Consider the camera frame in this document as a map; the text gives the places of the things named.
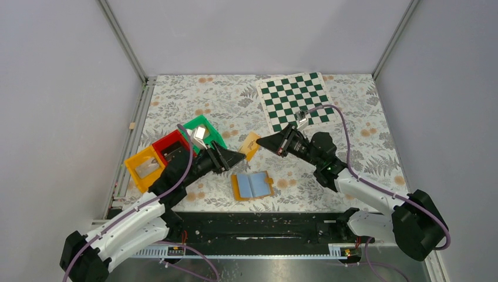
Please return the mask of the gold credit card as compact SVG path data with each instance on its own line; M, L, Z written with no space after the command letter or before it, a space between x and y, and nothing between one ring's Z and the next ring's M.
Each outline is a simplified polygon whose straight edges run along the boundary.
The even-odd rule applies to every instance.
M247 162L250 162L251 159L259 150L260 145L258 145L256 142L259 138L260 136L257 135L256 133L250 132L247 135L247 137L244 139L241 147L239 148L238 152L245 155L245 159Z

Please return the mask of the orange card holder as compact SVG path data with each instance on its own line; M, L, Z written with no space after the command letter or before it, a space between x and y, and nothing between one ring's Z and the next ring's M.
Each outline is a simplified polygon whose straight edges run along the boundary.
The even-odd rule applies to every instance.
M234 199L239 202L261 199L274 194L274 181L267 171L232 174L230 180Z

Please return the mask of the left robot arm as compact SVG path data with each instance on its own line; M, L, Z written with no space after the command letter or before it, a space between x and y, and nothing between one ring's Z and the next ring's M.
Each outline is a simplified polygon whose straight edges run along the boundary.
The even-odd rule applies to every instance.
M176 241L184 230L183 219L173 211L189 185L208 173L233 168L245 154L212 142L195 154L192 147L174 153L161 175L132 206L100 227L65 240L60 267L63 280L105 281L124 260L157 241Z

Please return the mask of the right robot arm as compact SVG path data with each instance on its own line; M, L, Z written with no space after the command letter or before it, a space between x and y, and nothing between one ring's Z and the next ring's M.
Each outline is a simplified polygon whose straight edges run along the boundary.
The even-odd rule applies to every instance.
M355 177L336 156L337 147L329 133L318 132L307 139L294 125L288 125L256 142L278 156L291 154L313 165L313 175L321 186L353 196L378 211L370 215L349 209L347 220L337 225L342 241L374 237L395 243L408 257L423 261L445 237L447 224L426 192L416 190L402 196Z

